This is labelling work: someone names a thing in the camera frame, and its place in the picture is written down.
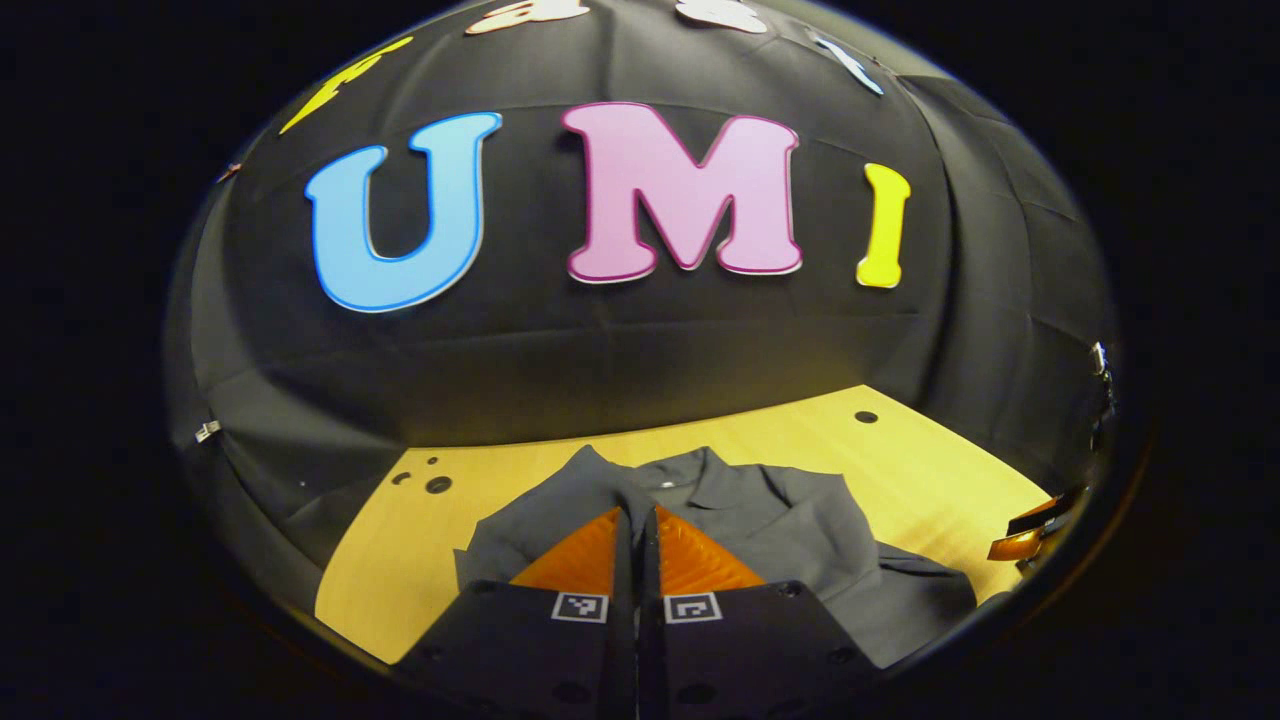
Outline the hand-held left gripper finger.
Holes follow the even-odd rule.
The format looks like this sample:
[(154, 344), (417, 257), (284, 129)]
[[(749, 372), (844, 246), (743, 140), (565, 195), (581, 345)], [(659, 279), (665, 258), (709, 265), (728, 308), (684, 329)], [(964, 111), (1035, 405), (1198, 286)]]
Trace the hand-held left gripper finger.
[(637, 597), (640, 719), (810, 719), (882, 674), (801, 582), (733, 589), (703, 578), (673, 592), (692, 566), (675, 548), (676, 516), (645, 521)]
[(613, 509), (512, 582), (468, 583), (396, 665), (434, 719), (634, 719), (632, 528)]

